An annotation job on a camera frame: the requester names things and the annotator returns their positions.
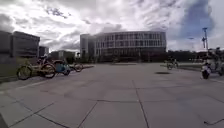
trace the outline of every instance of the bicycle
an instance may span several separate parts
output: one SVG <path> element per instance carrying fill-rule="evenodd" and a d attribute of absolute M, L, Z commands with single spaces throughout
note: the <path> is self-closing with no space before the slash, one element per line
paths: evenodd
<path fill-rule="evenodd" d="M 37 73 L 37 75 L 45 77 L 47 79 L 52 79 L 55 76 L 56 71 L 52 64 L 43 64 L 42 62 L 40 62 L 40 60 L 38 60 L 37 63 L 38 66 L 33 66 L 28 59 L 25 60 L 25 63 L 22 64 L 16 72 L 17 78 L 19 80 L 27 80 L 31 78 L 34 71 Z"/>
<path fill-rule="evenodd" d="M 168 70 L 172 70 L 173 68 L 178 68 L 177 62 L 166 62 L 166 67 Z"/>
<path fill-rule="evenodd" d="M 74 63 L 74 70 L 76 72 L 81 72 L 83 70 L 83 64 L 82 63 Z"/>

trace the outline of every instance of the pavement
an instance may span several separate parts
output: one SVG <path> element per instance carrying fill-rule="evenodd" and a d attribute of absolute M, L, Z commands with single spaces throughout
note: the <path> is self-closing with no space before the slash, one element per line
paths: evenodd
<path fill-rule="evenodd" d="M 0 113 L 10 128 L 223 128 L 224 77 L 160 64 L 95 65 L 5 83 Z"/>

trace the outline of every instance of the white cloud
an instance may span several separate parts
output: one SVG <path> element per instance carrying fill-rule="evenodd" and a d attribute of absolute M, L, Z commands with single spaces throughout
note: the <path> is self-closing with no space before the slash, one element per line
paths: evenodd
<path fill-rule="evenodd" d="M 37 34 L 41 37 L 41 44 L 52 49 L 77 43 L 79 35 L 83 33 L 123 30 L 164 30 L 167 31 L 168 48 L 191 49 L 188 41 L 179 39 L 178 35 L 187 10 L 196 1 L 10 0 L 4 2 L 4 6 L 0 5 L 0 13 L 11 21 L 6 28 L 11 26 L 15 30 Z M 212 7 L 221 8 L 218 7 L 221 4 L 212 1 Z M 49 10 L 56 10 L 56 15 L 49 13 Z M 213 32 L 214 39 L 218 39 L 216 34 L 222 32 L 219 29 L 223 27 L 224 20 L 221 14 L 218 9 L 213 9 L 212 16 L 218 25 Z"/>
<path fill-rule="evenodd" d="M 224 47 L 224 17 L 223 17 L 223 5 L 222 0 L 211 0 L 210 8 L 211 16 L 215 22 L 215 28 L 211 31 L 211 36 L 209 37 L 209 46 Z"/>

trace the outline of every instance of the parked bicycle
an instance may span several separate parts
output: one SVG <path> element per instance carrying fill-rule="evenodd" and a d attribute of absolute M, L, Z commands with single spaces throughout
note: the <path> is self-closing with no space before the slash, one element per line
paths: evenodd
<path fill-rule="evenodd" d="M 174 62 L 166 62 L 166 67 L 168 70 L 172 70 L 173 68 L 178 68 L 178 63 Z"/>
<path fill-rule="evenodd" d="M 76 72 L 81 72 L 83 70 L 83 64 L 82 63 L 74 63 L 74 70 Z"/>
<path fill-rule="evenodd" d="M 20 66 L 17 70 L 17 78 L 19 80 L 27 80 L 32 77 L 33 73 L 36 72 L 38 76 L 45 77 L 48 79 L 52 79 L 55 76 L 55 68 L 54 65 L 50 63 L 42 63 L 38 60 L 38 65 L 33 66 L 29 60 L 26 60 L 25 63 Z"/>
<path fill-rule="evenodd" d="M 50 63 L 50 64 L 54 65 L 57 74 L 62 73 L 65 76 L 68 76 L 71 72 L 69 65 L 65 61 L 52 60 L 47 55 L 39 57 L 39 60 L 42 64 Z"/>

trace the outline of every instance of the yellow bicycle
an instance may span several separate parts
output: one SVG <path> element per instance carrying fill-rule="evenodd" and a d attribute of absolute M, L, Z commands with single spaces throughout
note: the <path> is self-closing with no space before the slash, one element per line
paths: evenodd
<path fill-rule="evenodd" d="M 38 76 L 52 79 L 56 71 L 54 65 L 50 63 L 38 63 L 37 66 L 33 66 L 30 61 L 26 59 L 25 63 L 18 68 L 16 75 L 19 80 L 27 80 L 32 77 L 34 73 Z"/>

